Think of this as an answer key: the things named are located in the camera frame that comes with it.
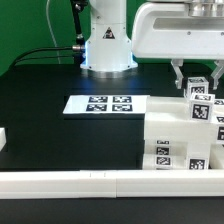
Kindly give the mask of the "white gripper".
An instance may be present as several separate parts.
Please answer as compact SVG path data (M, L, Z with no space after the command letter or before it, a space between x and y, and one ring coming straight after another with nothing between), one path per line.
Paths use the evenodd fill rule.
M182 88L182 59L217 60L213 89L224 74L224 18L191 17L187 3L146 2L134 19L132 53L137 58L172 59L175 85Z

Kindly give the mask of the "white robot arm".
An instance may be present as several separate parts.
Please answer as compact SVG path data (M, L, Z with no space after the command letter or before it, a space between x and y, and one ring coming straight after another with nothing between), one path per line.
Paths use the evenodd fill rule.
M120 72L135 57L169 59L181 87L185 60L212 60L213 88L224 75L224 0L147 0L126 35L126 0L90 0L91 35L84 69Z

